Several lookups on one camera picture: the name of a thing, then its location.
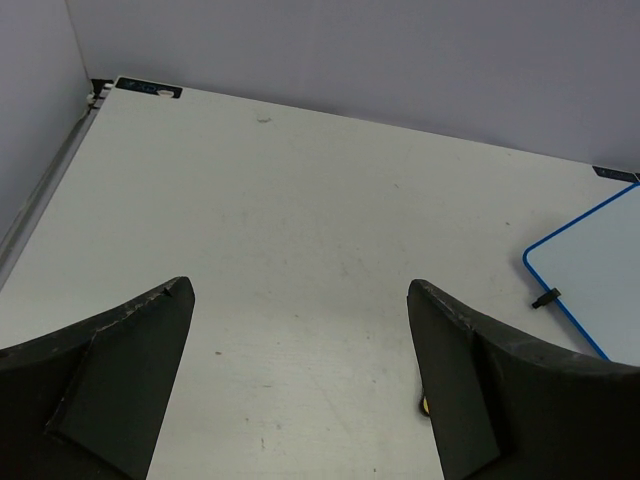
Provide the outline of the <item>blue-framed whiteboard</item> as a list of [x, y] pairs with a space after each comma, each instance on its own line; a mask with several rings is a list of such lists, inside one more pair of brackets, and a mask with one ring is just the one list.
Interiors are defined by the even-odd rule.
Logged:
[[639, 185], [529, 246], [522, 261], [606, 360], [639, 364]]

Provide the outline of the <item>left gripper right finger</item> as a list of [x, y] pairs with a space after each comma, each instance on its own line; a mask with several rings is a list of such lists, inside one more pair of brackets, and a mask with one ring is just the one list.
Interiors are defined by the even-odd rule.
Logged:
[[428, 281], [407, 308], [447, 479], [635, 479], [639, 370], [478, 312]]

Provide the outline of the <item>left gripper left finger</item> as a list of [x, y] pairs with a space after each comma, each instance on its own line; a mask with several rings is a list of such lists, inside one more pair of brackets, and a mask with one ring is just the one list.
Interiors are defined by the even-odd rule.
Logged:
[[176, 277], [2, 349], [2, 478], [146, 478], [193, 311]]

